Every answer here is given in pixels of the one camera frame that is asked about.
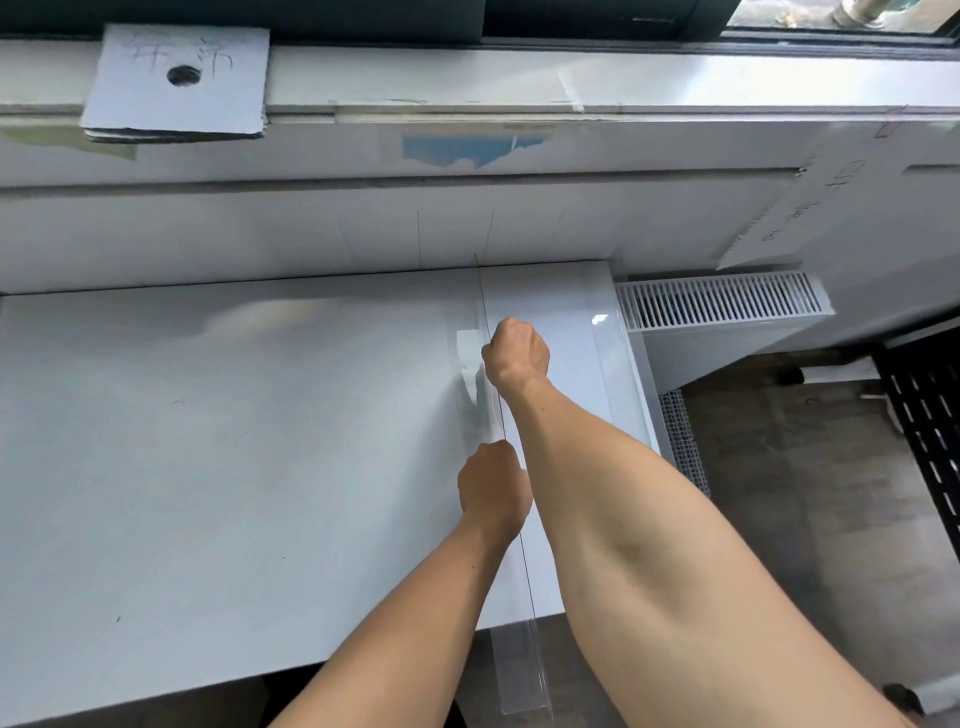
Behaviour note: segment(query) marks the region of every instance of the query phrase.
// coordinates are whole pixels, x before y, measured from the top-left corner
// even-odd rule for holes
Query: fist
[[[457,476],[464,518],[489,536],[508,544],[530,513],[530,478],[506,440],[484,443],[467,459]]]
[[[550,350],[533,324],[504,319],[483,348],[483,361],[487,378],[506,395],[519,391],[531,379],[546,377]]]

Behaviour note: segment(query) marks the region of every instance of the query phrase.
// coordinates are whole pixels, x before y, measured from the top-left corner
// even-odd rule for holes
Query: forearm
[[[354,630],[274,728],[439,728],[509,545],[467,517]]]
[[[545,377],[504,397],[571,628],[628,724],[900,725],[656,453]]]

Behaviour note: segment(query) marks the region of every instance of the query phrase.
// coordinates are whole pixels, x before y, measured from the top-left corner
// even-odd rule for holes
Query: hole
[[[167,71],[167,81],[173,85],[193,85],[200,82],[200,69],[192,65],[175,65]]]

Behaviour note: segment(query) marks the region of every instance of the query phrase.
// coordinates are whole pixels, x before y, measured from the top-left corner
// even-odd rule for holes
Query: metal mesh
[[[960,558],[960,328],[878,352],[874,359]]]
[[[704,464],[700,461],[700,451],[693,439],[693,430],[690,420],[686,416],[684,395],[679,389],[671,389],[660,395],[660,409],[663,410],[663,420],[666,422],[666,433],[670,439],[670,448],[673,449],[673,459],[677,470],[697,486],[704,495],[710,497],[710,488],[707,485],[707,474],[704,473]]]

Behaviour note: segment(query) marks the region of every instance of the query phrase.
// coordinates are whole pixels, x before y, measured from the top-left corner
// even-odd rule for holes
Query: wrist
[[[481,514],[467,511],[460,517],[457,528],[478,533],[487,548],[498,551],[507,550],[513,540],[519,535],[520,528],[506,519],[484,517]]]
[[[529,372],[520,376],[503,377],[498,391],[500,396],[510,404],[511,400],[523,400],[533,391],[544,386],[553,386],[545,374]]]

